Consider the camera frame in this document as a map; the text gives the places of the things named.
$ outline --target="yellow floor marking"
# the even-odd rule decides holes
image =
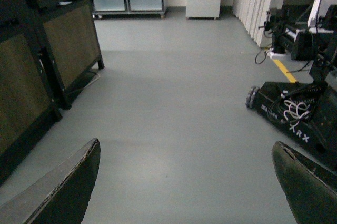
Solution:
[[[273,60],[274,63],[279,67],[279,69],[282,71],[282,73],[288,78],[289,82],[295,83],[297,82],[296,78],[289,73],[289,70],[283,65],[283,63],[280,60]]]

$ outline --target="black cable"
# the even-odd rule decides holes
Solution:
[[[255,56],[255,64],[261,65],[261,64],[265,61],[265,59],[267,58],[267,50],[270,49],[270,47],[269,47],[270,45],[272,45],[272,43],[268,44],[265,48],[261,49],[261,50],[257,53],[257,55]],[[263,50],[264,50],[264,58],[263,58],[262,61],[257,62],[257,58],[259,57],[259,55],[261,54],[261,52],[262,52]]]
[[[261,54],[262,51],[264,51],[264,58],[263,58],[262,61],[257,62],[257,58],[259,57],[259,55]],[[261,49],[261,50],[257,53],[257,55],[255,56],[255,64],[261,65],[261,64],[265,61],[266,58],[267,58],[267,53],[266,53],[265,49]]]
[[[263,31],[263,36],[265,36],[266,38],[272,38],[273,37],[273,31],[271,31],[271,32],[269,32],[269,34],[272,34],[272,36],[271,37],[268,37],[267,35],[266,35],[266,33],[265,33],[265,30]]]
[[[311,60],[308,60],[307,63],[303,67],[301,67],[299,70],[288,71],[287,73],[297,73],[297,72],[309,71],[309,70],[303,70],[303,69],[305,69],[309,65],[310,62]]]

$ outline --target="wooden panel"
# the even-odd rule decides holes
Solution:
[[[65,88],[100,54],[89,5],[46,23],[44,27]]]
[[[0,43],[0,154],[50,105],[23,34]]]

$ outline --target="white cable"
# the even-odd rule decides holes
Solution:
[[[92,79],[84,88],[87,88],[88,86],[92,85],[94,82],[96,82],[98,79],[101,78],[101,75],[98,73],[95,73],[97,77],[95,77],[94,79]]]
[[[295,125],[291,124],[291,126],[297,126],[300,122],[300,119],[307,116],[310,111],[309,107],[310,105],[305,104],[304,102],[300,102],[299,104],[296,104],[290,100],[284,100],[284,105],[288,107],[288,110],[285,110],[283,112],[284,118],[289,121],[289,118],[287,114],[289,114],[294,120],[297,120],[297,123]]]

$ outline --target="computer monitor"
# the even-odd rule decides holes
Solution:
[[[317,28],[320,17],[325,17],[331,5],[337,5],[337,0],[315,0],[308,19],[308,28]]]

